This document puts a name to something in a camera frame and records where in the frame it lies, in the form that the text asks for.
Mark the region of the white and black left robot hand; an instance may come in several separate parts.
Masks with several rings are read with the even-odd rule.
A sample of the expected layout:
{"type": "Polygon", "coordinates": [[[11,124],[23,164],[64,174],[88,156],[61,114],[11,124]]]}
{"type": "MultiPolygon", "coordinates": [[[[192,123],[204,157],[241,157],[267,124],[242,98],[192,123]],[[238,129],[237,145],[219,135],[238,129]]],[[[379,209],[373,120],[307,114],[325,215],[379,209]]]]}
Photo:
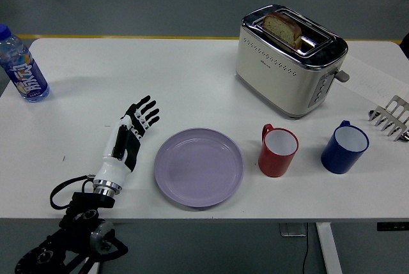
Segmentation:
{"type": "Polygon", "coordinates": [[[95,193],[114,196],[123,188],[125,178],[135,169],[141,139],[160,117],[156,101],[145,96],[133,103],[114,125],[103,155],[101,169],[93,180],[95,193]]]}

